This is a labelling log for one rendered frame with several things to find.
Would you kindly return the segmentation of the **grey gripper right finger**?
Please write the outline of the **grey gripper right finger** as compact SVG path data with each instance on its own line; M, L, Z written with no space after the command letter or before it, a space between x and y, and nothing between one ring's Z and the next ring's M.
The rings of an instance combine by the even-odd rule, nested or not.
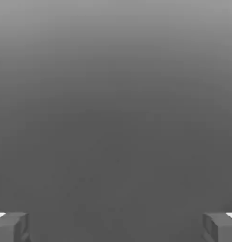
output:
M204 213L202 222L205 242L232 242L232 212Z

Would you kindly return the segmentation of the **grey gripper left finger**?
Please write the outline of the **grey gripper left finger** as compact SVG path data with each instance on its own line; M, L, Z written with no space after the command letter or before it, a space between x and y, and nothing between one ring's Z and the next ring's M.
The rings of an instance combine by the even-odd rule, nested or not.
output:
M0 212L0 242L30 242L27 212Z

